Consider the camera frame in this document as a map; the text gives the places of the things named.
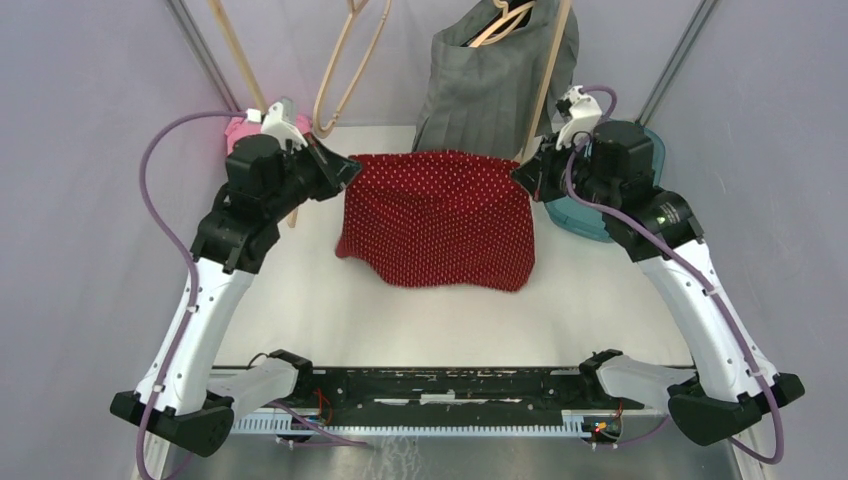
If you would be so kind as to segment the red polka dot cloth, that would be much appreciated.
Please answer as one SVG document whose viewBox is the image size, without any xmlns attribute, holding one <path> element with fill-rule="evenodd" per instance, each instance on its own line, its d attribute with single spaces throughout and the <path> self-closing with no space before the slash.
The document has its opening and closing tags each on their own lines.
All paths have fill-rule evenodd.
<svg viewBox="0 0 848 480">
<path fill-rule="evenodd" d="M 517 162 L 456 150 L 356 156 L 335 254 L 403 288 L 472 285 L 516 292 L 536 262 Z"/>
</svg>

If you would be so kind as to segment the wooden clothes hanger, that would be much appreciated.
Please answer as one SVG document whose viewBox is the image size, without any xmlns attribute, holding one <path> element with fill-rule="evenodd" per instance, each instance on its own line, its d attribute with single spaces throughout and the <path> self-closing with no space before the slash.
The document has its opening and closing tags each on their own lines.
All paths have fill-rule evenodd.
<svg viewBox="0 0 848 480">
<path fill-rule="evenodd" d="M 479 48 L 497 43 L 513 30 L 526 24 L 535 4 L 536 2 L 533 0 L 494 1 L 493 5 L 500 10 L 500 16 L 489 22 L 480 32 L 474 34 L 464 46 Z"/>
</svg>

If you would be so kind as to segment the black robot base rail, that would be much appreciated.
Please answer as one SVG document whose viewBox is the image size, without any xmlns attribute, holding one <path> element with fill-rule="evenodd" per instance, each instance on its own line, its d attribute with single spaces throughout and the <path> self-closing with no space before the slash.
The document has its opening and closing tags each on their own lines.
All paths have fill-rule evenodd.
<svg viewBox="0 0 848 480">
<path fill-rule="evenodd" d="M 565 367 L 316 367 L 281 401 L 332 427 L 552 426 L 566 410 L 643 407 Z"/>
</svg>

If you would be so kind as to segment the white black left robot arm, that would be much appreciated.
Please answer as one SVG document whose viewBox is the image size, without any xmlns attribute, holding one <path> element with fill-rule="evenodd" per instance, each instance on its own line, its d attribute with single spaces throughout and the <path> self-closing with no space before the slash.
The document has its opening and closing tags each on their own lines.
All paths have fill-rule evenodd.
<svg viewBox="0 0 848 480">
<path fill-rule="evenodd" d="M 282 399 L 307 404 L 315 391 L 313 366 L 297 354 L 274 351 L 226 379 L 212 379 L 211 371 L 238 304 L 280 239 L 280 222 L 309 200 L 339 195 L 362 170 L 312 135 L 237 141 L 225 160 L 226 182 L 181 252 L 189 274 L 166 338 L 135 389 L 114 396 L 111 413 L 209 457 L 254 411 Z"/>
</svg>

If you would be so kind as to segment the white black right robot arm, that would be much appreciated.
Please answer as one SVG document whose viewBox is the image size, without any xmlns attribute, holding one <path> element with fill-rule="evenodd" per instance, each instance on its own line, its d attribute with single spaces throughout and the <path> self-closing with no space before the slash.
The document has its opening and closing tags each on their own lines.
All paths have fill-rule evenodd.
<svg viewBox="0 0 848 480">
<path fill-rule="evenodd" d="M 532 199 L 567 198 L 598 211 L 614 243 L 660 294 L 690 352 L 690 368 L 634 360 L 617 350 L 581 365 L 580 400 L 602 408 L 632 400 L 665 415 L 691 441 L 731 440 L 805 392 L 747 332 L 714 270 L 691 206 L 655 178 L 655 143 L 626 121 L 546 136 L 513 180 Z"/>
</svg>

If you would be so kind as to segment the grey pleated skirt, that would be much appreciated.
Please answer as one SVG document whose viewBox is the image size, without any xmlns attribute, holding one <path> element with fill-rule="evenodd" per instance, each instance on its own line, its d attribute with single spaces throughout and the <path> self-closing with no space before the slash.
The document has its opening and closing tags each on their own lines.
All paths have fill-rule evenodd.
<svg viewBox="0 0 848 480">
<path fill-rule="evenodd" d="M 556 102 L 572 85 L 580 48 L 577 15 L 570 11 L 559 28 L 559 6 L 537 2 L 524 26 L 492 45 L 470 45 L 501 15 L 491 1 L 477 2 L 437 32 L 412 151 L 513 159 L 525 146 L 533 116 L 537 135 L 551 133 Z"/>
</svg>

